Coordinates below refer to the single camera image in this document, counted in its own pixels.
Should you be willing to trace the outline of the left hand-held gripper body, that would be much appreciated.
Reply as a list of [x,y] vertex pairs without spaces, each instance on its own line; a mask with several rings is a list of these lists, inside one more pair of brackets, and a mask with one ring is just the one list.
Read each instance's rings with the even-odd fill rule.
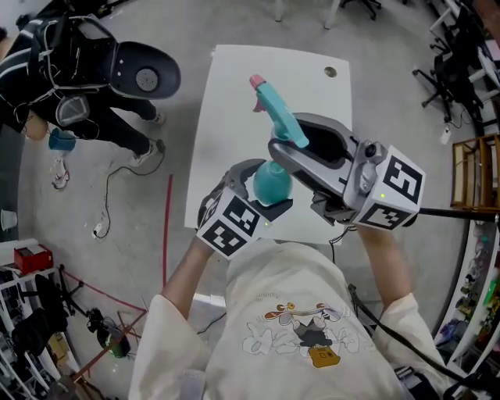
[[225,187],[207,208],[196,236],[226,260],[232,260],[270,228],[270,221]]

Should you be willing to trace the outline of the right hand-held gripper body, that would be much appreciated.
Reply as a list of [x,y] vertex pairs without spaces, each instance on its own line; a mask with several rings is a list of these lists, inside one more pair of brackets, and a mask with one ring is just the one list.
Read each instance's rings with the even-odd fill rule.
[[330,224],[392,231],[420,210],[426,174],[394,146],[359,144],[340,195],[317,192],[311,209]]

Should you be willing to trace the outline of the teal spray bottle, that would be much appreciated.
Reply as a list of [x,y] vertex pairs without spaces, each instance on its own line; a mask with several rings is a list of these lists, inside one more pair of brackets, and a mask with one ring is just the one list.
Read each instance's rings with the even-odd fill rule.
[[275,161],[264,162],[255,172],[253,191],[255,198],[264,205],[274,205],[287,200],[292,190],[290,174]]

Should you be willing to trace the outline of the teal spray bottle trigger head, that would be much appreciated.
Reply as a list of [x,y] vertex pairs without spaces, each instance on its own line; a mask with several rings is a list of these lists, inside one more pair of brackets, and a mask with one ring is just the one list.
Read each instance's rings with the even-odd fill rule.
[[274,86],[257,74],[252,75],[249,82],[257,97],[253,112],[265,111],[269,115],[273,121],[272,135],[279,140],[292,142],[298,148],[307,147],[309,139]]

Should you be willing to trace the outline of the person's right forearm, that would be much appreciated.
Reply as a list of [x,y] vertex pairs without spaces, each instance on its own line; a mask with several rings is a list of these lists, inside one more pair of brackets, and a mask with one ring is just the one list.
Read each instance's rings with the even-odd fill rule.
[[384,309],[412,293],[410,268],[391,232],[357,225]]

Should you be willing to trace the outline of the person's left forearm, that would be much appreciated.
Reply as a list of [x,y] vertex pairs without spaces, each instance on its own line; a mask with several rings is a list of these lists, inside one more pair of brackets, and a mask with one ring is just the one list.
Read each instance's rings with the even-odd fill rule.
[[193,237],[184,257],[166,282],[161,295],[179,311],[186,320],[198,283],[213,250],[198,237]]

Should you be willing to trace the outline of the wooden shelf unit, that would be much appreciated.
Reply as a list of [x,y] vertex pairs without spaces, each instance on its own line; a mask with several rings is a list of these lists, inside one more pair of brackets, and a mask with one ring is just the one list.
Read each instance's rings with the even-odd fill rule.
[[500,134],[452,146],[453,209],[500,213]]

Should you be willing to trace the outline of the black stanchion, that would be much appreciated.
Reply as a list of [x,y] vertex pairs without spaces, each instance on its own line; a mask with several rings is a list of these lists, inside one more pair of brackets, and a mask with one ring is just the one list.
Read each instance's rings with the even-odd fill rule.
[[482,221],[482,222],[489,222],[496,224],[500,223],[500,213],[492,213],[492,212],[421,208],[419,214],[428,216],[455,218],[462,220],[475,220],[475,221]]

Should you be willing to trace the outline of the cream printed t-shirt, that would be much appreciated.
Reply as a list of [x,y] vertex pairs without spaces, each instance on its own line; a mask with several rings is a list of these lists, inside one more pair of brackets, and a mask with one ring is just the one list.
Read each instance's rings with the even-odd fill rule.
[[226,325],[210,348],[172,302],[156,295],[140,341],[129,400],[408,400],[397,376],[408,367],[440,398],[448,378],[412,295],[393,302],[382,330],[367,332],[352,308],[343,273],[306,245],[266,245],[227,271]]

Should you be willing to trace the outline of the black office chair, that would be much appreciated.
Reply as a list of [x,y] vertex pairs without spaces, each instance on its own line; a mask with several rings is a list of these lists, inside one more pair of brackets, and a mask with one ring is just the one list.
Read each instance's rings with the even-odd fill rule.
[[69,291],[63,278],[65,269],[63,264],[59,265],[58,284],[41,274],[37,274],[34,278],[37,288],[35,291],[23,291],[17,284],[22,303],[31,297],[39,297],[41,303],[40,308],[35,309],[27,318],[15,325],[10,335],[14,352],[18,357],[24,357],[25,353],[38,357],[46,349],[53,334],[66,331],[68,317],[75,316],[76,312],[89,317],[89,312],[84,311],[73,300],[73,295],[84,286],[84,283],[79,280],[78,285]]
[[382,4],[378,0],[341,0],[340,7],[345,8],[345,6],[351,2],[358,2],[363,5],[363,7],[368,11],[370,19],[375,21],[377,19],[377,10],[382,9]]
[[421,106],[426,108],[433,100],[440,98],[445,107],[444,122],[452,122],[451,106],[453,103],[461,104],[467,111],[477,137],[484,136],[484,122],[481,110],[484,102],[475,92],[470,78],[469,62],[457,54],[451,54],[447,59],[443,55],[434,58],[434,68],[431,75],[421,69],[414,69],[414,77],[420,75],[432,84],[435,92]]

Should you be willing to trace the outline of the green black device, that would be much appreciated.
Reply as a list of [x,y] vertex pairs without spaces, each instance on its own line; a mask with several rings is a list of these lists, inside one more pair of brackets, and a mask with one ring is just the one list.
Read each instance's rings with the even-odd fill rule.
[[[110,317],[105,317],[100,327],[96,330],[96,335],[98,343],[103,348],[106,348],[121,335],[121,329],[118,328]],[[121,337],[121,339],[109,349],[109,353],[117,359],[128,357],[130,353],[130,343],[127,337]]]

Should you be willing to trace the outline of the teal bucket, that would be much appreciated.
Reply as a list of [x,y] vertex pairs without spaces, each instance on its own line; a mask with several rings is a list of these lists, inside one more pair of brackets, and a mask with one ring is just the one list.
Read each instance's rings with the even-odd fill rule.
[[58,127],[49,132],[48,147],[53,151],[71,152],[76,142],[77,139],[72,134],[60,130]]

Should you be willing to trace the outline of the red box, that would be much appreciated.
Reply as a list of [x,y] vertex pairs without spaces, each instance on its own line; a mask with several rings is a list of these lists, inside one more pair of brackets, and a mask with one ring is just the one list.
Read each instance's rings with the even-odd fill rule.
[[28,245],[14,250],[14,263],[22,275],[47,270],[54,266],[52,251],[44,245]]

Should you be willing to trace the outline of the black waist bag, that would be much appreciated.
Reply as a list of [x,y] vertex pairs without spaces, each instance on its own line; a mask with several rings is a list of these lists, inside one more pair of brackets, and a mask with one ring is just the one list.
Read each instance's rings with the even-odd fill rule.
[[490,400],[500,400],[500,377],[485,377],[477,374],[460,377],[458,382],[448,387],[440,396],[430,381],[412,367],[399,367],[395,369],[395,375],[402,386],[404,400],[459,400],[457,395],[461,388],[472,392],[482,392]]

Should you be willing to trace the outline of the white shelving rack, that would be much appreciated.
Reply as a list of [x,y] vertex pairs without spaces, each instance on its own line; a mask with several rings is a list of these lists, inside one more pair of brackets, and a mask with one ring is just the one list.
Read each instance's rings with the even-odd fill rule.
[[36,252],[41,250],[38,241],[33,238],[0,243],[0,273],[7,274],[0,277],[0,328],[5,329],[5,332],[0,332],[0,390],[12,400],[42,400],[50,384],[61,377],[57,362],[52,360],[46,347],[40,355],[25,352],[17,357],[11,333],[15,325],[41,307],[38,298],[22,299],[20,292],[34,291],[35,277],[38,274],[52,277],[56,269],[51,267],[26,274],[18,272],[15,251],[23,248]]

